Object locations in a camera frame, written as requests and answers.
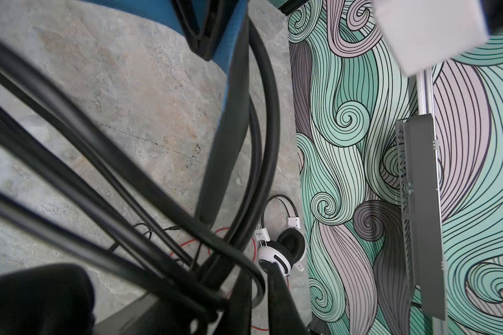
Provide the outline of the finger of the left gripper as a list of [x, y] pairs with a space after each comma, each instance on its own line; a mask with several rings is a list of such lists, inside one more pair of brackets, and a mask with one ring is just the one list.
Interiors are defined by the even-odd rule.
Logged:
[[205, 5], [201, 20], [196, 16], [193, 1], [172, 0], [171, 5], [193, 53], [210, 61], [226, 30], [237, 1], [199, 1]]

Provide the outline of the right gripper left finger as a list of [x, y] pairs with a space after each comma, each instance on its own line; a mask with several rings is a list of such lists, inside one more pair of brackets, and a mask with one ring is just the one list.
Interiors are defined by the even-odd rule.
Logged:
[[252, 279], [241, 270], [229, 299], [229, 307], [219, 321], [214, 335], [251, 334]]

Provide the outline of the black blue headphones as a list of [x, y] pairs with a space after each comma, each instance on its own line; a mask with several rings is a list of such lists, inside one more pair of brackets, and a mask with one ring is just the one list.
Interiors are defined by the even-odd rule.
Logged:
[[[92, 283], [80, 266], [47, 265], [1, 275], [0, 334], [206, 334], [229, 307], [241, 270], [251, 277], [251, 309], [261, 303], [265, 281], [243, 249], [275, 175], [279, 96], [247, 2], [237, 2], [211, 59], [227, 76], [226, 91], [194, 214], [159, 188], [61, 89], [0, 41], [0, 84], [54, 126], [169, 247], [165, 252], [138, 232], [0, 106], [0, 145], [75, 202], [130, 257], [121, 258], [2, 192], [0, 217], [145, 290], [123, 310], [95, 322]], [[106, 6], [184, 36], [171, 1], [107, 1]]]

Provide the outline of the white black headphones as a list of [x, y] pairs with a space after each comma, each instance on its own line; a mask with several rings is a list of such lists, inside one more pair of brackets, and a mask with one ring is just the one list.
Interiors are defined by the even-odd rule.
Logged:
[[[287, 228], [279, 234], [276, 240], [271, 239], [265, 225], [265, 210], [273, 200], [279, 200], [287, 213]], [[254, 232], [255, 241], [258, 242], [258, 264], [265, 273], [268, 273], [271, 265], [277, 265], [284, 277], [288, 277], [294, 268], [303, 272], [307, 242], [301, 228], [300, 216], [292, 199], [283, 194], [272, 195], [268, 198], [261, 220]]]

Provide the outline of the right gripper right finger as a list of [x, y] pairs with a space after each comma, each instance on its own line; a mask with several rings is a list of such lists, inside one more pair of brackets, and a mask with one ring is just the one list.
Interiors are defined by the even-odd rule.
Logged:
[[309, 334], [278, 265], [268, 266], [268, 326], [270, 334]]

